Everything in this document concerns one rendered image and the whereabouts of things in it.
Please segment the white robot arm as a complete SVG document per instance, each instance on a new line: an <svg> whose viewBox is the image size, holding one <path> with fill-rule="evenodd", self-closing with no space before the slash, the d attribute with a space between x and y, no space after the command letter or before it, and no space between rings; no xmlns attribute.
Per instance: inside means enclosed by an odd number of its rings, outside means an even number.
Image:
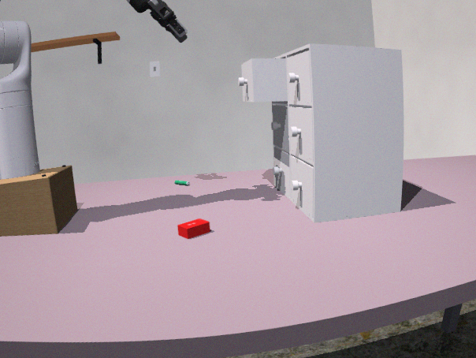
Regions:
<svg viewBox="0 0 476 358"><path fill-rule="evenodd" d="M40 172L32 107L31 30L25 21L0 21L0 180Z"/></svg>

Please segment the red 9v battery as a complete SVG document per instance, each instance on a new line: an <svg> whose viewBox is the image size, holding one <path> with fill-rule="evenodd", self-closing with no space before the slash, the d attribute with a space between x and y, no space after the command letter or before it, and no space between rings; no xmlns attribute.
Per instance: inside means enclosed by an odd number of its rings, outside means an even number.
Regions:
<svg viewBox="0 0 476 358"><path fill-rule="evenodd" d="M202 219L196 219L194 221L186 222L177 225L177 227L179 236L182 236L187 239L210 232L210 222Z"/></svg>

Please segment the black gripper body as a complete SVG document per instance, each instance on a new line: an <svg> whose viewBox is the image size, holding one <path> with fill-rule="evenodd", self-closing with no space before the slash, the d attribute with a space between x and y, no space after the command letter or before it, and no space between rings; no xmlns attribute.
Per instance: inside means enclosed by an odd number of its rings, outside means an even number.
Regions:
<svg viewBox="0 0 476 358"><path fill-rule="evenodd" d="M147 3L150 0L130 0L129 4L136 10L137 13L142 13L145 12L147 9L150 9L151 11L153 10ZM154 11L154 10L153 10ZM161 14L163 14L166 11L164 9L161 11ZM155 12L155 11L154 11ZM156 13L156 12L155 12ZM157 13L156 13L157 14ZM158 15L158 14L157 14ZM158 15L159 16L159 15Z"/></svg>

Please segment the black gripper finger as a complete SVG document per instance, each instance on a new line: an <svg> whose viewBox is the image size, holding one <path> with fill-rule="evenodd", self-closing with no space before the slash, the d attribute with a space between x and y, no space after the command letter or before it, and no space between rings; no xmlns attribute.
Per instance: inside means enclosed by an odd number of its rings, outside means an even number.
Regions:
<svg viewBox="0 0 476 358"><path fill-rule="evenodd" d="M152 16L152 15L151 15ZM153 16L152 16L153 17ZM154 18L154 17L153 17ZM167 24L163 23L163 22L160 22L157 18L154 18L163 28L166 28L166 31L168 32L171 32L173 34L173 36L180 42L182 43L183 41L186 40L187 36L184 35L183 37L179 38L178 35L176 35L176 33L169 27L169 25L167 26Z"/></svg>
<svg viewBox="0 0 476 358"><path fill-rule="evenodd" d="M160 22L165 22L169 24L169 27L181 38L183 37L188 30L178 21L177 16L174 15L174 12L164 3L162 0L150 0L148 5L159 15L157 15L153 10L150 14L157 18ZM161 11L167 9L163 14ZM176 19L176 20L175 20Z"/></svg>

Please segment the white chest of drawers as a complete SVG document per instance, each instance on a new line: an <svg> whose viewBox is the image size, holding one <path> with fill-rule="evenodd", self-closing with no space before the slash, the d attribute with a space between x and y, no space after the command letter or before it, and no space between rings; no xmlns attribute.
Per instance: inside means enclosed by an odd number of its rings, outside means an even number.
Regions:
<svg viewBox="0 0 476 358"><path fill-rule="evenodd" d="M290 197L313 223L400 212L403 185L401 50L307 44L275 58L309 51L313 159L290 153ZM283 103L283 104L278 104ZM273 121L273 107L272 107ZM313 218L292 200L291 157L314 166Z"/></svg>

